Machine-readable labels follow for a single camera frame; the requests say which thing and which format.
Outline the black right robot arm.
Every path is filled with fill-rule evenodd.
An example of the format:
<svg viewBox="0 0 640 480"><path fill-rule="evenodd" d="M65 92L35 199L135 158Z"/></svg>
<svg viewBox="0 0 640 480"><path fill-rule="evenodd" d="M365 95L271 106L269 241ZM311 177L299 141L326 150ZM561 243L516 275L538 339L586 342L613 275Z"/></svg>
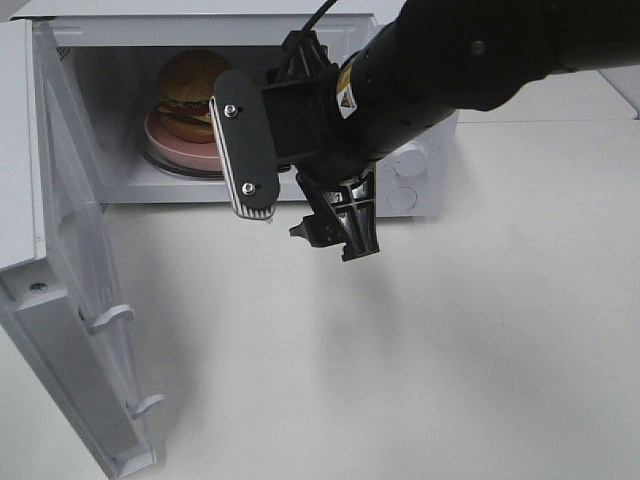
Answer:
<svg viewBox="0 0 640 480"><path fill-rule="evenodd" d="M263 97L312 214L290 231L350 261L379 249L375 165L457 110L494 110L550 75L634 65L635 1L408 1L344 63L313 23L285 38Z"/></svg>

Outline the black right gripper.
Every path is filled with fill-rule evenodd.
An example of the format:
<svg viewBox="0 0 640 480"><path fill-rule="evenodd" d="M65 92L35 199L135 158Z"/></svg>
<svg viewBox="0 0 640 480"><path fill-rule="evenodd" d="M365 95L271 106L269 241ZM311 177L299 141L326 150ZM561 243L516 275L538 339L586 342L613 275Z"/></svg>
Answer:
<svg viewBox="0 0 640 480"><path fill-rule="evenodd" d="M278 158L298 168L312 209L289 235L340 245L349 262L379 252L371 163L390 153L390 68L375 59L339 68L327 53L314 30L290 31L263 97Z"/></svg>

